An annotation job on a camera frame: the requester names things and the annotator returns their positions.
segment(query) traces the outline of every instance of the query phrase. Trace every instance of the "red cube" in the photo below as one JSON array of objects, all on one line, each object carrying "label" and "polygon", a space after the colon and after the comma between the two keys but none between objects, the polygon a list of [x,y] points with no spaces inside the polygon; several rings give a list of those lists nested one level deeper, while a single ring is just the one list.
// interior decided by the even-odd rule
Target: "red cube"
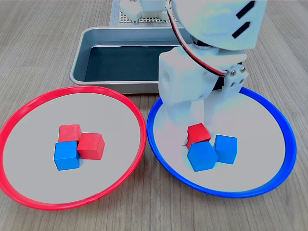
[{"label": "red cube", "polygon": [[81,138],[79,124],[61,125],[59,128],[59,142],[77,141]]},{"label": "red cube", "polygon": [[186,147],[188,149],[191,147],[193,143],[209,141],[211,139],[210,133],[202,123],[189,126],[187,132],[188,132],[188,142],[186,144]]},{"label": "red cube", "polygon": [[82,159],[100,160],[103,156],[105,141],[101,134],[83,133],[77,151]]}]

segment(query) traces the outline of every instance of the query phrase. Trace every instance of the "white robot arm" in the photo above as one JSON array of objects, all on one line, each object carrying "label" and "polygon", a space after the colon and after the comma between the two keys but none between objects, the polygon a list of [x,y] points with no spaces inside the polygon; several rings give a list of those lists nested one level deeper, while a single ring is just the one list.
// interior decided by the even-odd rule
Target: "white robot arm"
[{"label": "white robot arm", "polygon": [[[239,93],[248,76],[243,50],[256,46],[266,4],[265,0],[167,0],[181,46],[160,55],[159,93],[172,123],[181,128],[182,145],[193,101],[204,101],[204,125],[211,131],[217,105]],[[173,15],[191,34],[193,44],[185,43]]]}]

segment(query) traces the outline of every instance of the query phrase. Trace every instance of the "cable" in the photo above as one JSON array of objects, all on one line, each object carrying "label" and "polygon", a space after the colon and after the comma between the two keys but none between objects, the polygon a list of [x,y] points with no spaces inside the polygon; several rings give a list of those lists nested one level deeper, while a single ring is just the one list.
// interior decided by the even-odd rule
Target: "cable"
[{"label": "cable", "polygon": [[217,76],[225,76],[225,74],[227,73],[226,71],[220,70],[220,69],[215,69],[213,67],[210,67],[209,65],[207,65],[206,63],[204,63],[201,58],[199,58],[199,56],[188,46],[188,44],[185,42],[184,38],[182,37],[180,30],[177,26],[177,23],[175,22],[175,19],[173,17],[173,13],[171,12],[171,8],[170,8],[170,3],[172,0],[167,0],[166,1],[166,8],[167,8],[167,13],[168,13],[168,17],[173,29],[174,34],[176,35],[177,39],[179,40],[181,46],[184,48],[184,50],[186,51],[186,53],[194,60],[196,61],[201,67],[203,67],[204,69],[206,69],[207,71],[217,75]]}]

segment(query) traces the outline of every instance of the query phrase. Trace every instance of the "wood grain surface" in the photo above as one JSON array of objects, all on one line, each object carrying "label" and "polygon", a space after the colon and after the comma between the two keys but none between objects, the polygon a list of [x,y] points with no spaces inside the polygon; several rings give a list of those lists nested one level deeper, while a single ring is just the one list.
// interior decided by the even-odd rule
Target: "wood grain surface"
[{"label": "wood grain surface", "polygon": [[[112,1],[0,1],[0,126],[23,104],[72,86],[81,32],[109,25]],[[0,192],[0,231],[308,230],[308,1],[270,1],[245,86],[273,102],[297,139],[297,161],[277,189],[224,199],[172,177],[147,144],[133,175],[103,199],[72,210],[41,211]],[[157,96],[129,96],[147,119]]]}]

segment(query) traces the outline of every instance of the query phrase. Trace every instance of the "rectangular tray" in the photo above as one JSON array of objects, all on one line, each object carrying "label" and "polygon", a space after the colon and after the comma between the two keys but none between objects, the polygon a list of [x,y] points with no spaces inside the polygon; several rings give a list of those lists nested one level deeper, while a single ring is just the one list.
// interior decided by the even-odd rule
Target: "rectangular tray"
[{"label": "rectangular tray", "polygon": [[159,54],[179,45],[170,27],[91,27],[81,34],[70,78],[122,94],[157,94]]}]

